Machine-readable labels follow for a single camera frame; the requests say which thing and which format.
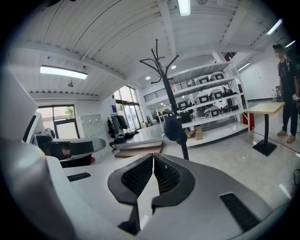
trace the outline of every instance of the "person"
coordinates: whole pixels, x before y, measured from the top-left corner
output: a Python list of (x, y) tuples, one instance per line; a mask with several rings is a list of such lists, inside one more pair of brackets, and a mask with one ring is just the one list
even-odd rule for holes
[(273, 45), (276, 56), (279, 58), (278, 75), (280, 79), (280, 90), (283, 94), (285, 106), (283, 108), (283, 127), (278, 136), (287, 136), (287, 123), (291, 118), (291, 135), (287, 139), (288, 143), (293, 143), (296, 140), (298, 111), (293, 95), (299, 97), (299, 85), (297, 80), (297, 72), (295, 65), (285, 57), (284, 48), (282, 45)]

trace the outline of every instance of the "dark pants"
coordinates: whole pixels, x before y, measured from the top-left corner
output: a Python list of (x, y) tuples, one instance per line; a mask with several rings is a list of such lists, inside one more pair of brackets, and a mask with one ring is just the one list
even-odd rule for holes
[(291, 117), (291, 134), (296, 136), (298, 125), (298, 110), (295, 102), (285, 102), (283, 107), (283, 127), (284, 131), (287, 131), (287, 123)]

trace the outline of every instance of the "black coat rack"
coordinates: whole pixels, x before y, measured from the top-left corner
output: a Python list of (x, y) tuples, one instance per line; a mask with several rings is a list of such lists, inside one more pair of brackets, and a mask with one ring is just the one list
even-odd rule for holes
[[(188, 160), (188, 148), (187, 148), (187, 144), (186, 144), (187, 135), (183, 131), (180, 121), (178, 119), (175, 119), (175, 117), (178, 116), (177, 111), (178, 110), (184, 110), (184, 109), (178, 109), (178, 107), (176, 105), (175, 97), (173, 95), (173, 92), (172, 92), (172, 89), (171, 89), (171, 86), (170, 86), (170, 83), (169, 83), (169, 80), (171, 80), (172, 78), (169, 79), (167, 77), (169, 67), (179, 57), (179, 55), (177, 55), (170, 62), (170, 64), (165, 68), (165, 71), (164, 71), (164, 69), (161, 66), (161, 63), (160, 63), (159, 60), (163, 59), (165, 57), (159, 57), (158, 56), (158, 39), (156, 39), (156, 52), (154, 51), (154, 49), (151, 49), (151, 52), (153, 54), (154, 59), (143, 59), (143, 60), (140, 60), (140, 63), (143, 63), (143, 64), (147, 65), (148, 67), (154, 69), (158, 73), (158, 76), (160, 77), (160, 79), (157, 82), (151, 82), (151, 84), (158, 83), (161, 80), (163, 80), (165, 90), (167, 92), (167, 95), (168, 95), (168, 98), (169, 98), (169, 101), (171, 103), (171, 107), (172, 107), (172, 110), (173, 110), (173, 114), (174, 114), (174, 116), (168, 116), (166, 118), (165, 125), (164, 125), (165, 135), (171, 141), (176, 141), (179, 145), (181, 145), (183, 157), (184, 157), (184, 159)], [(156, 67), (150, 65), (149, 63), (147, 63), (145, 61), (153, 61), (155, 63)], [(170, 132), (174, 133), (174, 130), (176, 131), (175, 134), (171, 134), (171, 135), (167, 134), (167, 133), (170, 133)]]

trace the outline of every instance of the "shoe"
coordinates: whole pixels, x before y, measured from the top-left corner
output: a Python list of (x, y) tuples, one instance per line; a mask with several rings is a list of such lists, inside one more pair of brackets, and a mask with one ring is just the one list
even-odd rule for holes
[(290, 135), (286, 142), (287, 143), (293, 143), (295, 140), (296, 140), (296, 137), (294, 135)]
[(286, 131), (281, 130), (280, 132), (277, 133), (277, 136), (287, 136)]

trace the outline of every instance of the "rectangular light fixture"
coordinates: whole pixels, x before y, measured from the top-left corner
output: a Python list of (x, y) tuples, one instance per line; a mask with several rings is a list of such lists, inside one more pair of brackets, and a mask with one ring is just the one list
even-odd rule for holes
[(289, 43), (288, 45), (286, 45), (285, 47), (289, 47), (290, 45), (294, 44), (296, 42), (296, 40), (292, 41), (291, 43)]
[(238, 71), (242, 70), (243, 68), (245, 68), (246, 66), (248, 66), (250, 64), (250, 62), (247, 62), (244, 66), (242, 66), (241, 68), (238, 69)]
[(46, 65), (41, 66), (40, 73), (61, 75), (61, 76), (74, 77), (74, 78), (80, 78), (80, 79), (86, 79), (88, 76), (86, 73), (69, 70), (66, 68), (52, 67), (52, 66), (46, 66)]
[(275, 23), (275, 25), (273, 27), (271, 27), (271, 29), (267, 32), (267, 34), (270, 35), (272, 32), (274, 32), (276, 30), (276, 28), (278, 28), (281, 23), (282, 23), (282, 20), (279, 19), (278, 22)]
[(178, 8), (180, 16), (191, 15), (191, 2), (190, 0), (178, 0)]

